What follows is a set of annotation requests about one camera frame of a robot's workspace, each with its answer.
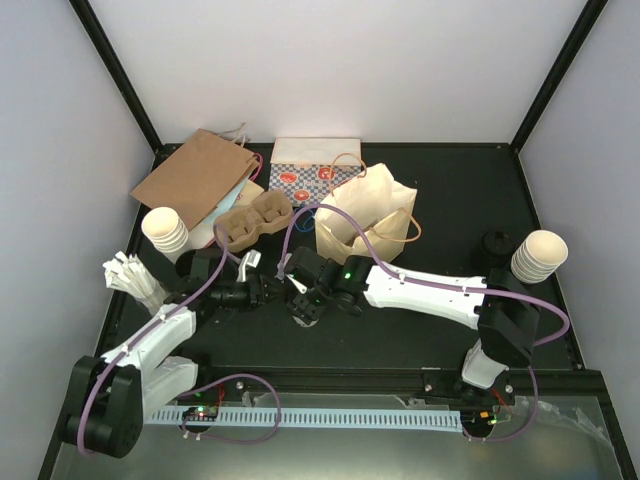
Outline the cream paper bag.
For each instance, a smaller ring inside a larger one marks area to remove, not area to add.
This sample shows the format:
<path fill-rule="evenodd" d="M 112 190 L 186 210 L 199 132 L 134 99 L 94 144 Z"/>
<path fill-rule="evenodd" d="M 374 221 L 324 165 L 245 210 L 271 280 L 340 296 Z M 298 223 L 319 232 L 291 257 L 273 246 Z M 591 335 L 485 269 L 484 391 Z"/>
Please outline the cream paper bag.
<path fill-rule="evenodd" d="M 384 163 L 331 186 L 315 213 L 317 253 L 343 264 L 350 255 L 371 256 L 370 242 L 381 260 L 394 260 L 422 236 L 413 216 L 416 197 L 417 190 L 396 181 Z"/>

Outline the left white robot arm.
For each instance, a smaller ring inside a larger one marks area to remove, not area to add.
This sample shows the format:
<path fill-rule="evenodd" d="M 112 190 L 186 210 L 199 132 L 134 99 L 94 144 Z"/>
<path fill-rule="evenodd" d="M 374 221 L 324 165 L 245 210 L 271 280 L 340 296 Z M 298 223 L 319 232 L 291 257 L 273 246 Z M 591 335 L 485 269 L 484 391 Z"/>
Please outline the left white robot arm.
<path fill-rule="evenodd" d="M 170 401 L 202 399 L 214 388 L 213 372 L 175 350 L 217 309 L 251 311 L 283 297 L 283 284 L 256 272 L 252 250 L 234 278 L 223 274 L 229 255 L 205 277 L 192 271 L 136 333 L 100 356 L 74 365 L 56 425 L 58 439 L 87 455 L 126 456 L 146 420 Z"/>

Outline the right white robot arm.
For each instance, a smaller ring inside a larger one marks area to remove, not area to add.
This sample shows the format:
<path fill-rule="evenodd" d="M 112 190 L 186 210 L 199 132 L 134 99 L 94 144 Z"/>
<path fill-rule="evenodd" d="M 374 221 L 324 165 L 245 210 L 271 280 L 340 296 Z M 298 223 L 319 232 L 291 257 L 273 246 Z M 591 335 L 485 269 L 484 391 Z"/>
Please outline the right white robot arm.
<path fill-rule="evenodd" d="M 329 309 L 359 316 L 370 306 L 441 317 L 477 332 L 454 379 L 457 396 L 467 403 L 485 397 L 504 372 L 531 365 L 539 309 L 504 270 L 488 277 L 441 276 L 359 255 L 337 263 L 299 247 L 286 255 L 283 277 L 296 290 L 287 307 L 304 326 L 315 325 Z"/>

